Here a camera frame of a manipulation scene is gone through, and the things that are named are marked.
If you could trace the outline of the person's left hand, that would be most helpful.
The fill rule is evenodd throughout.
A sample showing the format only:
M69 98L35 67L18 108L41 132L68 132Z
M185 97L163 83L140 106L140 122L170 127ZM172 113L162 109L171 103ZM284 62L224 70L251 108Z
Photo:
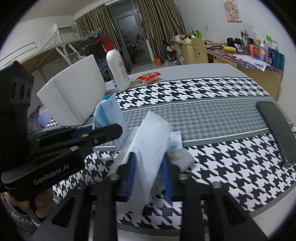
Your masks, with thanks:
M7 201L10 202L11 205L19 207L23 211L26 211L26 209L30 207L30 202L28 200L23 202L18 202L8 192L5 192L4 196L6 197ZM36 216L38 218L47 217L57 207L57 204L53 199L52 189L49 188L43 193L36 196L34 198L34 204L37 208L35 211Z

